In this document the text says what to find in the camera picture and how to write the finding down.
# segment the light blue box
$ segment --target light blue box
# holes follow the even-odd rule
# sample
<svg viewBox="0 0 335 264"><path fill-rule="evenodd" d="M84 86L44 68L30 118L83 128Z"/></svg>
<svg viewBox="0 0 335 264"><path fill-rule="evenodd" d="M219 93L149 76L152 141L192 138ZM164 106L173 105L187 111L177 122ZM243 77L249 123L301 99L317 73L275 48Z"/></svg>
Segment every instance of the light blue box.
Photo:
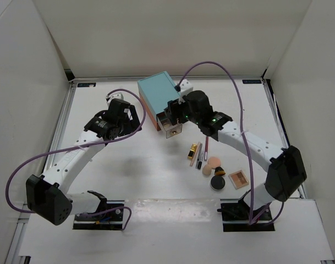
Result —
<svg viewBox="0 0 335 264"><path fill-rule="evenodd" d="M167 71L138 81L138 90L151 114L156 118L167 107L167 102L179 98L175 83Z"/></svg>

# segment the white table surface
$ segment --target white table surface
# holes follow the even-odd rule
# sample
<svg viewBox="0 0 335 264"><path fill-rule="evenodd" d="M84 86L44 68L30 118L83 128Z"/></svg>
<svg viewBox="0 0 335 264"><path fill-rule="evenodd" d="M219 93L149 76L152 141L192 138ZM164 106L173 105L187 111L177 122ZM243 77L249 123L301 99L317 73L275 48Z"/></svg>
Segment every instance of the white table surface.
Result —
<svg viewBox="0 0 335 264"><path fill-rule="evenodd" d="M194 80L192 83L194 90L206 92L215 111L239 122L239 103L229 80ZM244 102L244 128L283 146L263 85L244 85L241 80L237 84ZM107 108L106 94L120 87L138 93L136 81L98 82L96 87L77 88L60 147L71 146L92 116ZM141 118L139 102L131 95L124 96L136 106ZM229 178L225 177L226 187L219 192L213 191L209 185L211 177L205 178L200 170L189 166L187 154L191 144L198 141L205 144L205 136L192 123L184 124L181 134L166 139L162 131L154 129L147 117L141 132L130 139L109 144L98 153L78 175L69 192L81 193L90 189L110 200L241 197L248 186L235 190ZM237 150L210 139L208 156L219 157L227 174L243 170L249 177L248 159ZM265 181L266 173L253 164L256 186Z"/></svg>
<svg viewBox="0 0 335 264"><path fill-rule="evenodd" d="M239 84L244 101L245 128L282 145L262 85ZM228 80L193 81L204 90L217 111L239 121L239 105ZM136 82L98 82L77 88L61 147L70 146L83 126L106 108L105 95L117 88L138 92ZM129 95L141 117L138 101ZM95 190L110 200L126 200L133 216L125 232L72 230L73 216L53 226L32 215L20 255L31 263L320 263L333 259L314 201L289 199L275 232L224 233L216 212L219 199L237 199L247 190L226 187L213 191L206 178L186 158L193 142L205 137L193 124L180 135L165 139L147 119L130 139L105 147L78 175L69 192ZM210 140L210 156L221 159L227 174L242 169L246 157ZM254 164L255 185L266 173ZM279 202L271 205L275 215Z"/></svg>
<svg viewBox="0 0 335 264"><path fill-rule="evenodd" d="M218 199L131 200L127 229L72 230L30 218L20 254L30 264L320 264L332 260L315 201L289 199L275 232L224 233ZM276 213L280 203L274 202Z"/></svg>

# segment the round sponge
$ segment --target round sponge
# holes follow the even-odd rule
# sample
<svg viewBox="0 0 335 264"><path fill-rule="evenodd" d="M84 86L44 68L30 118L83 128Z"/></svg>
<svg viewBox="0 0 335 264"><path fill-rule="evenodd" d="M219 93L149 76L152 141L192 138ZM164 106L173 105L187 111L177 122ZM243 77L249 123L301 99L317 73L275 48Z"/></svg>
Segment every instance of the round sponge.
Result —
<svg viewBox="0 0 335 264"><path fill-rule="evenodd" d="M207 164L209 164L211 168L215 169L221 166L221 161L217 157L210 157L209 160L207 161Z"/></svg>
<svg viewBox="0 0 335 264"><path fill-rule="evenodd" d="M209 164L205 165L202 169L202 173L205 175L205 176L209 176L211 174L211 166Z"/></svg>

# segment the black mounting plate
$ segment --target black mounting plate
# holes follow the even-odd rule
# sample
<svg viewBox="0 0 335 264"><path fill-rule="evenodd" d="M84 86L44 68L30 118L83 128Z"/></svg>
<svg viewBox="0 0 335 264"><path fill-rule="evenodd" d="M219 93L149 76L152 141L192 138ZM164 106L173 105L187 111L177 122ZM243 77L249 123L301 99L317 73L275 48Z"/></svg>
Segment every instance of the black mounting plate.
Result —
<svg viewBox="0 0 335 264"><path fill-rule="evenodd" d="M107 209L124 206L123 201L107 201ZM90 216L75 216L73 229L75 230L120 230L123 226L123 210L119 213L112 211L106 213L102 219L110 218L97 223L97 219Z"/></svg>
<svg viewBox="0 0 335 264"><path fill-rule="evenodd" d="M224 202L221 204L220 211L224 232L275 231L273 224L266 225L272 220L270 209L259 218L257 223L252 225L248 224L249 216L244 213L244 208L238 202Z"/></svg>

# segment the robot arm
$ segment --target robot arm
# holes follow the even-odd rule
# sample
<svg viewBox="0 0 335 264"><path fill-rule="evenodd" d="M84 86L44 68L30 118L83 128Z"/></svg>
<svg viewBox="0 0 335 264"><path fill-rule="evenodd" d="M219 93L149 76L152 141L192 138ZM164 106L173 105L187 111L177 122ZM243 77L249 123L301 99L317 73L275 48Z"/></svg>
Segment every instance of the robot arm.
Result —
<svg viewBox="0 0 335 264"><path fill-rule="evenodd" d="M200 131L216 141L227 144L246 155L246 148L236 122L228 115L215 112L202 91L193 91L190 82L183 80L180 98L168 102L164 112L172 125L191 121ZM251 158L267 172L266 181L254 190L254 211L278 200L285 202L305 181L306 173L299 150L281 148L246 132ZM239 201L249 210L250 193Z"/></svg>
<svg viewBox="0 0 335 264"><path fill-rule="evenodd" d="M113 140L138 128L140 122L135 107L123 101L121 93L106 99L108 110L98 112L85 125L74 146ZM30 176L26 181L29 209L55 225L63 223L69 215L104 211L106 198L101 194L94 191L67 194L76 176L104 147L102 143L68 151L41 176Z"/></svg>

